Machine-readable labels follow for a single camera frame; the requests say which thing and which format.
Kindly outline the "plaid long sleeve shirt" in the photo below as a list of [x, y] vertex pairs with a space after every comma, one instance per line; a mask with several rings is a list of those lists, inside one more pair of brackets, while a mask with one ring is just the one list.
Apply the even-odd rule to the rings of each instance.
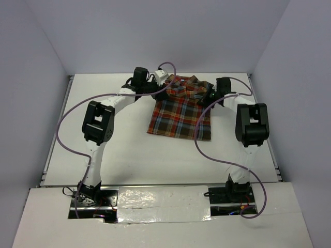
[[207, 90], [213, 88], [213, 84], [200, 81], [194, 75], [185, 77], [172, 74], [165, 83], [171, 83], [166, 90], [169, 97], [156, 102], [147, 133], [187, 140], [210, 141], [210, 111], [203, 116], [198, 131], [194, 130], [205, 110], [204, 107], [198, 105], [198, 101], [207, 93]]

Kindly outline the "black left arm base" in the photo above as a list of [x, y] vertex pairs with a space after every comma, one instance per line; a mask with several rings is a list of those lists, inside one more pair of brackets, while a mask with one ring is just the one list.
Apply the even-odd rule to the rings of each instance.
[[81, 186], [78, 196], [76, 196], [77, 188], [63, 187], [62, 193], [71, 198], [71, 208], [79, 210], [94, 208], [94, 209], [117, 209], [118, 190], [107, 189], [97, 186], [96, 189], [90, 189]]

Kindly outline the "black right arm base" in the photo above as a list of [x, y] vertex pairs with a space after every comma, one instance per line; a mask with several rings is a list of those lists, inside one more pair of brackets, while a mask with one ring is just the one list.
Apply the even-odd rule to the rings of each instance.
[[209, 188], [208, 191], [204, 193], [204, 196], [209, 198], [209, 202], [211, 204], [250, 204], [254, 201], [254, 195], [250, 182], [234, 182], [231, 175], [228, 175], [225, 186]]

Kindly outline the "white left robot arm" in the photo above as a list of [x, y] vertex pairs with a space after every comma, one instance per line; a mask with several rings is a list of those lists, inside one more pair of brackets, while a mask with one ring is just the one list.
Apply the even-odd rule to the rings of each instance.
[[88, 104], [82, 125], [87, 144], [87, 169], [78, 184], [79, 193], [88, 205], [95, 206], [101, 201], [101, 164], [105, 146], [114, 133], [115, 115], [144, 95], [156, 100], [166, 99], [164, 88], [168, 77], [169, 74], [161, 68], [149, 75], [147, 69], [137, 67], [133, 77], [118, 93], [103, 101], [91, 101]]

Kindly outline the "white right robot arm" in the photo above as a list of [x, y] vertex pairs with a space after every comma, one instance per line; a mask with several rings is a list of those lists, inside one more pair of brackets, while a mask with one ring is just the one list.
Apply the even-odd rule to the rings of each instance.
[[200, 121], [215, 104], [232, 110], [236, 114], [235, 137], [239, 144], [239, 154], [238, 162], [228, 163], [233, 167], [228, 180], [246, 184], [250, 181], [257, 151], [269, 137], [267, 105], [246, 99], [245, 96], [253, 95], [251, 89], [248, 94], [232, 91], [231, 80], [236, 80], [249, 88], [246, 83], [233, 77], [217, 78], [216, 86], [209, 87], [198, 101], [198, 105], [204, 107], [204, 111], [195, 126], [194, 137], [197, 138]]

